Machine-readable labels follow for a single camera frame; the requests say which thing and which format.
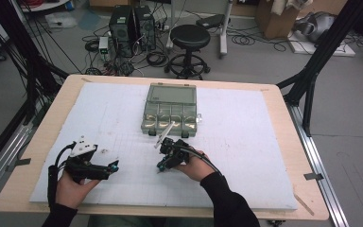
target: white device part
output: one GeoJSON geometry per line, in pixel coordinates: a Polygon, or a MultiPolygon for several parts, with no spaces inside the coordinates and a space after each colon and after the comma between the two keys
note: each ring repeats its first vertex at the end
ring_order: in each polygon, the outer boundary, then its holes
{"type": "Polygon", "coordinates": [[[175,125],[175,122],[172,121],[170,122],[170,124],[166,127],[166,129],[164,129],[164,131],[162,131],[162,133],[159,135],[158,137],[158,141],[155,144],[154,148],[158,148],[159,145],[161,145],[161,143],[164,141],[164,138],[169,134],[170,130],[172,129],[172,127],[175,125]]]}
{"type": "Polygon", "coordinates": [[[99,55],[101,56],[101,60],[104,62],[108,62],[111,60],[111,54],[108,47],[109,38],[108,37],[99,37],[99,55]]]}
{"type": "Polygon", "coordinates": [[[84,138],[84,135],[81,135],[81,137],[78,139],[78,142],[76,143],[75,147],[70,152],[70,157],[76,157],[80,154],[87,153],[90,151],[93,151],[96,149],[96,146],[92,143],[90,143],[88,140],[84,138]]]}

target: table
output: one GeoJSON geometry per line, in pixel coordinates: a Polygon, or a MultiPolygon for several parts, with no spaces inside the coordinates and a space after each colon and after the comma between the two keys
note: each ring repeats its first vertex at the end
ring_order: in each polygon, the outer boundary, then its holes
{"type": "MultiPolygon", "coordinates": [[[[27,166],[17,166],[0,194],[1,212],[49,212],[46,203],[29,202],[29,197],[40,176],[47,152],[55,143],[68,113],[72,109],[78,93],[86,82],[109,82],[120,84],[150,84],[151,82],[194,84],[205,88],[253,90],[262,92],[273,129],[285,162],[293,191],[298,201],[295,211],[254,210],[258,218],[264,219],[328,219],[329,213],[315,180],[307,181],[303,174],[311,173],[300,138],[285,106],[279,88],[270,84],[250,84],[178,79],[115,78],[101,76],[70,76],[63,84],[40,127],[29,143],[22,159],[31,159],[27,166]]],[[[80,214],[133,215],[210,218],[212,208],[151,207],[126,205],[82,204],[80,214]]]]}

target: person's left hand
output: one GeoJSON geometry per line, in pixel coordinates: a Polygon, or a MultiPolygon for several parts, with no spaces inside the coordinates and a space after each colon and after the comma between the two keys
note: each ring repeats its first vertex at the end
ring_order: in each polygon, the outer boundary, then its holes
{"type": "Polygon", "coordinates": [[[84,201],[87,194],[99,184],[99,180],[92,180],[84,184],[84,180],[80,183],[75,183],[66,171],[63,171],[57,187],[56,203],[77,209],[84,201]]]}

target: black stool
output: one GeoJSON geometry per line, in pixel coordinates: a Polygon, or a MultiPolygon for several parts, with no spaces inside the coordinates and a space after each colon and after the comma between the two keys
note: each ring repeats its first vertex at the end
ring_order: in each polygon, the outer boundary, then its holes
{"type": "Polygon", "coordinates": [[[170,40],[174,45],[185,49],[185,54],[180,54],[169,61],[164,67],[164,71],[168,73],[172,71],[176,74],[176,78],[199,77],[202,80],[202,72],[209,73],[211,68],[199,56],[193,55],[194,51],[199,51],[206,46],[211,40],[211,36],[205,28],[194,25],[176,26],[170,33],[170,40]],[[175,62],[176,59],[182,59],[182,62],[175,62]]]}

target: tape piece on table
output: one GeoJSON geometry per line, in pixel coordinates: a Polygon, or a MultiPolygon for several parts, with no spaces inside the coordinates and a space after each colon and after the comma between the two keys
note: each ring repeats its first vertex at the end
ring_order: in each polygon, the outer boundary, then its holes
{"type": "Polygon", "coordinates": [[[307,181],[309,180],[322,180],[323,179],[323,176],[322,174],[316,174],[316,173],[307,173],[307,174],[304,174],[304,177],[307,181]]]}
{"type": "Polygon", "coordinates": [[[24,165],[29,165],[31,163],[31,159],[21,159],[21,160],[17,160],[13,166],[7,166],[6,167],[6,172],[12,172],[13,169],[17,166],[24,166],[24,165]]]}

